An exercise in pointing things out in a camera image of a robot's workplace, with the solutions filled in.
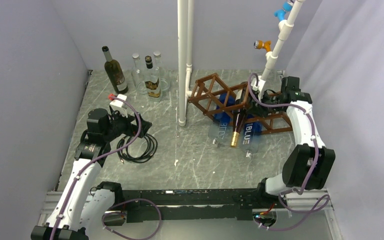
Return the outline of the small dark bottle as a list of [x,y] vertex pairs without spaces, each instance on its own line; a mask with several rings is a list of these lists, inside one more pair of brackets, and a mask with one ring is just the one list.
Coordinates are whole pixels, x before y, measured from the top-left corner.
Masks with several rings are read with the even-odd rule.
[[147,55],[145,57],[146,78],[145,87],[150,99],[160,101],[162,98],[162,91],[160,88],[160,74],[153,64],[152,57]]

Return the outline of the brown bottle gold foil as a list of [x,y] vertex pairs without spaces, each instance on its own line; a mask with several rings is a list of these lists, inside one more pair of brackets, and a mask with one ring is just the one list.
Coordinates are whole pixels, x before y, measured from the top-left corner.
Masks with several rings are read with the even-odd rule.
[[230,143],[230,146],[233,148],[238,145],[239,136],[245,124],[246,113],[250,102],[251,99],[248,87],[245,86],[242,89],[239,89],[234,103],[242,105],[240,108],[233,111],[232,139]]

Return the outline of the clear bottle dark label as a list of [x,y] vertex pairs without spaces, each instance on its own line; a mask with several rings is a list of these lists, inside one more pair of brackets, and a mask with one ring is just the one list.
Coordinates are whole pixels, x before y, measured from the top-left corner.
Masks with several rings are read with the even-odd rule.
[[159,73],[160,88],[163,92],[168,91],[170,89],[170,81],[168,79],[168,71],[162,61],[161,52],[156,50],[153,52],[153,56],[155,61],[154,65]]

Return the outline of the clear bottle with cork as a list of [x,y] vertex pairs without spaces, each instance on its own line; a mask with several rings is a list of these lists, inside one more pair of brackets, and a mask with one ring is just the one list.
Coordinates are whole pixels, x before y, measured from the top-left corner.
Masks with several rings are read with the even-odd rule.
[[145,84],[145,67],[144,63],[141,60],[141,57],[138,53],[132,54],[132,59],[134,63],[134,68],[132,70],[132,78],[134,81],[134,85],[136,87],[136,91],[140,94],[146,95],[147,88]]

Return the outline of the dark green wine bottle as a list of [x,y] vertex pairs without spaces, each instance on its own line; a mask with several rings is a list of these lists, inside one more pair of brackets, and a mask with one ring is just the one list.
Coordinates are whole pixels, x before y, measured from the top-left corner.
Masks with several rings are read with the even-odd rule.
[[117,94],[127,93],[129,90],[128,84],[125,80],[125,76],[119,62],[112,57],[107,46],[103,46],[101,49],[106,60],[104,63],[104,69],[108,75],[114,91]]

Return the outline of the brown wooden wine rack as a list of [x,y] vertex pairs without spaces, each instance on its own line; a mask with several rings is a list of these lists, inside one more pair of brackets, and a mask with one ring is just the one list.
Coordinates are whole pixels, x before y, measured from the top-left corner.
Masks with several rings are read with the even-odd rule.
[[[195,81],[194,88],[187,102],[195,105],[202,111],[204,116],[212,121],[216,121],[216,116],[221,114],[227,114],[232,118],[234,111],[246,105],[245,101],[238,104],[234,103],[238,90],[244,86],[244,83],[228,86],[217,73],[212,73]],[[279,111],[269,113],[268,116],[252,114],[245,122],[261,123],[261,133],[263,135],[291,132],[293,130],[292,123],[287,114]]]

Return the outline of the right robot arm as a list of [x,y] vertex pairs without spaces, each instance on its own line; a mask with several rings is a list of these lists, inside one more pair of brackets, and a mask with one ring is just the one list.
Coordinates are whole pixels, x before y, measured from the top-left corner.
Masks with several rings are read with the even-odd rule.
[[254,114],[286,113],[291,123],[295,147],[284,163],[281,173],[264,180],[265,187],[255,194],[256,203],[269,207],[276,195],[305,190],[320,190],[325,186],[336,154],[326,147],[313,116],[313,101],[300,89],[300,79],[286,76],[281,80],[280,93],[269,95],[262,91],[265,81],[256,73],[248,77],[251,109]]

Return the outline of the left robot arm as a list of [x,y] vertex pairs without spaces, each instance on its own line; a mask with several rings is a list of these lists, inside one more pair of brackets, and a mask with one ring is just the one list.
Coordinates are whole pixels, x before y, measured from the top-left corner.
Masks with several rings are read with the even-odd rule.
[[98,219],[108,209],[117,210],[124,203],[122,186],[116,182],[100,183],[91,200],[87,198],[111,151],[111,142],[121,135],[143,138],[152,123],[141,116],[96,108],[88,113],[86,125],[70,179],[45,224],[33,228],[32,240],[87,240]]

